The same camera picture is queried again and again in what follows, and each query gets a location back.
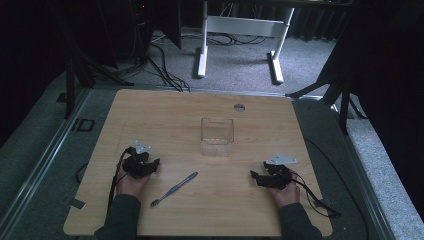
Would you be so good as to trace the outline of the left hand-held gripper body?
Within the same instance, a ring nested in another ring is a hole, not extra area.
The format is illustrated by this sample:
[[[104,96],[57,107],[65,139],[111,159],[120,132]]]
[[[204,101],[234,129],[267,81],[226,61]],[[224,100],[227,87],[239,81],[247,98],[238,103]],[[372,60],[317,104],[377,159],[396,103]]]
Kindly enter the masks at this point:
[[[124,151],[125,161],[122,165],[123,170],[135,179],[144,177],[147,173],[147,161],[150,157],[150,150],[150,146],[135,141],[133,146],[129,146]]]

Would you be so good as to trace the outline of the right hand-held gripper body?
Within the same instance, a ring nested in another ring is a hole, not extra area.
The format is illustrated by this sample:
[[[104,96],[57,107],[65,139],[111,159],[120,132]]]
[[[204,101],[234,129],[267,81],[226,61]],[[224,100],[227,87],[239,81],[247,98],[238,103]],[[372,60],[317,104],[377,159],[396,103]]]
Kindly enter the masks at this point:
[[[289,164],[296,164],[298,160],[280,153],[277,153],[271,159],[265,160],[263,165],[269,174],[269,179],[266,183],[268,188],[282,190],[291,181],[291,170],[288,168]]]

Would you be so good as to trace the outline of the clear plastic holder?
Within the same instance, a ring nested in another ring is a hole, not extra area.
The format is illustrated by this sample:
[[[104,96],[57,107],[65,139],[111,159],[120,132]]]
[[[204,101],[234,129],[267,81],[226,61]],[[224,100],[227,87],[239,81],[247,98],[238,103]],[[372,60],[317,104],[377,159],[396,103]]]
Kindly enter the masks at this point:
[[[234,142],[234,122],[228,118],[201,119],[201,154],[227,157]]]

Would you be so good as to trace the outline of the person's left hand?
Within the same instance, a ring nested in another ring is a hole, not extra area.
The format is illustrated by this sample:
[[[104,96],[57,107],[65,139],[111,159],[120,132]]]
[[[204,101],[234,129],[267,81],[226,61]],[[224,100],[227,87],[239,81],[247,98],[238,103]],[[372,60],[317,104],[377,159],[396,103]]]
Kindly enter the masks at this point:
[[[130,195],[141,200],[143,189],[149,182],[149,179],[149,176],[134,179],[123,170],[123,167],[120,167],[115,193],[117,195]]]

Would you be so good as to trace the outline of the person's right hand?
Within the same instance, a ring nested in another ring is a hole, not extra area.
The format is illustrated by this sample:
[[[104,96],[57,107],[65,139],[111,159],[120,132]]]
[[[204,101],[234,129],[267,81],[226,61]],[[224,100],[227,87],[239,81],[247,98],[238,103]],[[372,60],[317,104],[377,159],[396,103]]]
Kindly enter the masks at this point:
[[[278,208],[300,202],[300,189],[293,181],[291,181],[282,190],[269,188],[268,191],[273,197]]]

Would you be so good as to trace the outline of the black rectangular floor buckle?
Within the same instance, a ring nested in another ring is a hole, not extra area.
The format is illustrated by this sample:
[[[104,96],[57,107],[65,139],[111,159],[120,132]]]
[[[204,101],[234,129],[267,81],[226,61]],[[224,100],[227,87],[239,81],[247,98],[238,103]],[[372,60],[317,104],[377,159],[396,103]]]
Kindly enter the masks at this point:
[[[73,132],[90,132],[95,126],[95,121],[92,119],[77,118],[71,128]]]

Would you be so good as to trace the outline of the black metal stand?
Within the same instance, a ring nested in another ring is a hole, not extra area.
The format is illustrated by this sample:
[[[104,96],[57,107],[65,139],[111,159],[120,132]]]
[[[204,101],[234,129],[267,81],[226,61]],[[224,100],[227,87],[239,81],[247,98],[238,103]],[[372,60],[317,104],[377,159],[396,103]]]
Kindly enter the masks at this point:
[[[349,104],[351,102],[350,94],[353,91],[353,60],[355,54],[344,52],[343,50],[333,50],[324,64],[317,80],[303,89],[287,94],[290,98],[300,98],[313,90],[324,85],[328,89],[323,95],[321,101],[325,105],[332,105],[338,98],[341,98],[338,125],[344,134],[347,131],[347,119]]]
[[[65,119],[69,119],[76,108],[76,75],[79,75],[78,79],[82,81],[81,85],[87,88],[92,88],[95,84],[95,80],[90,71],[91,68],[100,72],[102,75],[111,79],[118,85],[133,86],[133,83],[123,80],[122,78],[118,77],[116,74],[112,73],[110,70],[107,70],[105,67],[103,67],[99,63],[96,63],[94,60],[84,54],[83,51],[79,48],[74,34],[70,30],[68,23],[63,17],[58,16],[58,23],[71,52],[71,57],[66,64],[66,112],[64,116]]]

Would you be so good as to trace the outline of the dark curtain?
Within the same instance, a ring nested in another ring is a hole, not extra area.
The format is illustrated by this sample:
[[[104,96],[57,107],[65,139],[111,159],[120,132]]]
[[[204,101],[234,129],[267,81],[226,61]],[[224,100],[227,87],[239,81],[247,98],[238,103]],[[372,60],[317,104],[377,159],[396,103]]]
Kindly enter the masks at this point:
[[[77,48],[115,64],[104,14],[109,0],[0,0],[0,147]]]
[[[424,217],[424,0],[359,0],[334,51]]]

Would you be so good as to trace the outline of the white desk frame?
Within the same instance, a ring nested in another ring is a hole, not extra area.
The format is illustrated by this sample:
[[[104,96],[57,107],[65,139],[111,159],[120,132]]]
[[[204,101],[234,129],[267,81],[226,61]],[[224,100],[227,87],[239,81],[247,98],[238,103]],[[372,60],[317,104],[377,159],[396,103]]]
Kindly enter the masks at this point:
[[[280,53],[290,27],[294,7],[288,7],[282,20],[248,19],[238,17],[214,16],[208,14],[208,2],[202,5],[202,45],[200,48],[197,76],[206,76],[209,33],[224,33],[235,35],[249,35],[257,37],[271,37],[277,39],[276,48],[267,54],[271,77],[277,84],[284,82],[280,64]]]

